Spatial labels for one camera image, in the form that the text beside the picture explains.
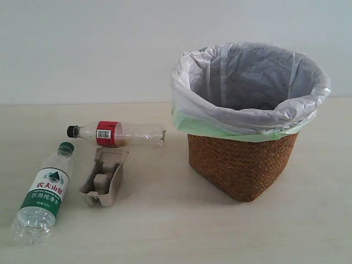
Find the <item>white plastic trash bag liner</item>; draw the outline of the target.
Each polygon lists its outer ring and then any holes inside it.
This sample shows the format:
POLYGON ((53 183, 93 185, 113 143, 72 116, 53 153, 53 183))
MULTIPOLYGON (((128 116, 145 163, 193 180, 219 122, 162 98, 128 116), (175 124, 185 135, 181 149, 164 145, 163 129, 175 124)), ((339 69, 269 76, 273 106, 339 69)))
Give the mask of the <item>white plastic trash bag liner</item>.
POLYGON ((170 86, 176 129, 247 142, 298 133, 331 92, 330 78, 309 56, 257 42, 183 54, 170 86))

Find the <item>green label water bottle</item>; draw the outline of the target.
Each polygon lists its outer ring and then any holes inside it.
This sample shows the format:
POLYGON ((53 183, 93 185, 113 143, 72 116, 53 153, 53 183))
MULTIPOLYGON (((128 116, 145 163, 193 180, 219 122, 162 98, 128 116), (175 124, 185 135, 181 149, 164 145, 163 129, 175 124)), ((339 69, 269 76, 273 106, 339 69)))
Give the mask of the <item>green label water bottle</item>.
POLYGON ((39 244, 51 234, 73 173, 74 145, 63 142, 38 170, 11 225, 16 240, 39 244))

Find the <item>brown woven wicker basket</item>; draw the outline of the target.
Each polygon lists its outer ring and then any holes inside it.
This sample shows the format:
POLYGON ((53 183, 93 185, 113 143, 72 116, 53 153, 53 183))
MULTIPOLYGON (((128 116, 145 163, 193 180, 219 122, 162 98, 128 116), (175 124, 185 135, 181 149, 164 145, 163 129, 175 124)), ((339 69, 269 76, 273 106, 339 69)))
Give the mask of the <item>brown woven wicker basket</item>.
POLYGON ((251 202, 284 171, 297 137, 246 142, 189 134, 189 164, 228 196, 251 202))

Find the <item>grey cardboard pulp tray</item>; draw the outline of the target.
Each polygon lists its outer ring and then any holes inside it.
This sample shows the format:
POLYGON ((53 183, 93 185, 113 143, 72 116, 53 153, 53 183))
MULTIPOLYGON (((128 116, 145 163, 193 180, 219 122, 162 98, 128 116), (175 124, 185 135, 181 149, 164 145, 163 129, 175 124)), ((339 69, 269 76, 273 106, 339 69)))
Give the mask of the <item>grey cardboard pulp tray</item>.
POLYGON ((120 148, 97 148, 93 169, 80 188, 89 206, 111 207, 115 203, 128 154, 120 148))

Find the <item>red label clear bottle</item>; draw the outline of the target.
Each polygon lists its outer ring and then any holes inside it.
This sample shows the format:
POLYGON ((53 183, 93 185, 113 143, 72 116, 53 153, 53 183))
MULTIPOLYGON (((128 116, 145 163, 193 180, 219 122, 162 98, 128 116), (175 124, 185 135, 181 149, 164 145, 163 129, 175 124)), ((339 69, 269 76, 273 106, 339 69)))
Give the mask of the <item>red label clear bottle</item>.
POLYGON ((166 128, 160 124, 101 120, 84 126, 70 125, 67 128, 67 136, 107 148, 164 145, 166 128))

